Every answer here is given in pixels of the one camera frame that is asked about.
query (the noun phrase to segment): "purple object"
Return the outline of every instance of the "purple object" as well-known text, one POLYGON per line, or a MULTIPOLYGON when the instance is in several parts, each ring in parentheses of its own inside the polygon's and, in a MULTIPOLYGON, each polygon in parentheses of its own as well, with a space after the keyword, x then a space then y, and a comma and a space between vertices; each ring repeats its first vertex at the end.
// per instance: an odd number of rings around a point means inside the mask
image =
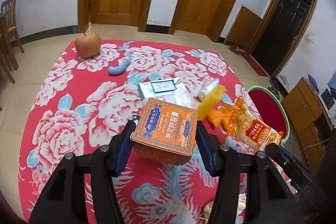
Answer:
POLYGON ((314 88, 317 92, 320 92, 319 87, 317 86, 317 83, 316 83, 316 80, 314 79, 314 77, 311 76, 311 75, 308 75, 308 79, 309 79, 309 82, 311 83, 311 85, 313 86, 313 88, 314 88))

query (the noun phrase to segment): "doormat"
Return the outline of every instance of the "doormat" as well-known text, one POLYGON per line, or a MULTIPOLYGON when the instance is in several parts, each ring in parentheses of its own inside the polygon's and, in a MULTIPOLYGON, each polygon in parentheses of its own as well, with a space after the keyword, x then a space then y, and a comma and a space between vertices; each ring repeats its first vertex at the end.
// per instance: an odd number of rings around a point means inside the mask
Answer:
POLYGON ((268 76, 266 72, 260 67, 260 65, 254 61, 254 59, 246 52, 240 51, 240 55, 250 64, 252 69, 259 75, 259 76, 268 76))

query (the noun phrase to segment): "tiled floor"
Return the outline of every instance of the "tiled floor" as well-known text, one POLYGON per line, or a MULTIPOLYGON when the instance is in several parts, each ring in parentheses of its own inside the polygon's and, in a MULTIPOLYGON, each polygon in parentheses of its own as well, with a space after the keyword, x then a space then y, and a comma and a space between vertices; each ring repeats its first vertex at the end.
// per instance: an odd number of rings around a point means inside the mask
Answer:
MULTIPOLYGON (((102 39, 129 39, 185 45, 219 52, 236 73, 245 88, 251 85, 270 86, 268 77, 261 77, 241 56, 237 56, 220 43, 205 35, 176 31, 175 35, 140 33, 136 27, 96 25, 90 31, 98 32, 102 39)), ((15 48, 19 69, 12 72, 14 85, 2 73, 0 82, 0 189, 14 211, 22 217, 18 195, 17 170, 22 133, 33 101, 56 59, 79 34, 62 35, 24 45, 22 54, 15 48)))

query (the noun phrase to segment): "door handle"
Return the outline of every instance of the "door handle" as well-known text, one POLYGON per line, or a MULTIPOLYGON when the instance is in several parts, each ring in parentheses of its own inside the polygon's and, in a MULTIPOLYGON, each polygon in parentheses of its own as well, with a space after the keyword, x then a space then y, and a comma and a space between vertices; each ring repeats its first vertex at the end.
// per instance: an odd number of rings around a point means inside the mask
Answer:
POLYGON ((296 36, 293 36, 293 35, 292 35, 292 38, 293 38, 293 41, 292 41, 292 43, 291 43, 291 46, 293 46, 293 44, 295 43, 296 36))

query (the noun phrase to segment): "blue plastic toy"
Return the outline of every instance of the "blue plastic toy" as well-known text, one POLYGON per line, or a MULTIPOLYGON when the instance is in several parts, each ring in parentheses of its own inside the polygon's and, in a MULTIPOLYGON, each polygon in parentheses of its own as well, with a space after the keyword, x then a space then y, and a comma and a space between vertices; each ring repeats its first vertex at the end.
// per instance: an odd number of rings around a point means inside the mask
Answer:
POLYGON ((118 67, 110 66, 107 70, 108 74, 119 75, 126 70, 126 67, 131 63, 131 56, 126 56, 124 61, 118 67))

